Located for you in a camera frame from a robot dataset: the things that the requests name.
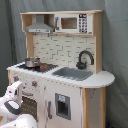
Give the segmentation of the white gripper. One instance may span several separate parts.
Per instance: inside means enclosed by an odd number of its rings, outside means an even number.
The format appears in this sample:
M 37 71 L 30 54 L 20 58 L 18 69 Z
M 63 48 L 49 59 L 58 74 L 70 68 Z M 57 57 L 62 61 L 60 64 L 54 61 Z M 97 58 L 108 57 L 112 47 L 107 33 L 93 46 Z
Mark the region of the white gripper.
M 14 101 L 20 102 L 22 100 L 22 88 L 23 83 L 21 81 L 16 81 L 7 87 L 6 94 Z

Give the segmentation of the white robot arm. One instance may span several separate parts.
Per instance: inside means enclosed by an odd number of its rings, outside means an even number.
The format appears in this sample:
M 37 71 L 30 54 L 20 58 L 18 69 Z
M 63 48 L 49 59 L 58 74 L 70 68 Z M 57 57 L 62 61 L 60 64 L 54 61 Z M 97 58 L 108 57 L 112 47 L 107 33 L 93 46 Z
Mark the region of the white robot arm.
M 38 128 L 37 122 L 30 114 L 23 114 L 21 81 L 7 87 L 0 97 L 0 128 Z

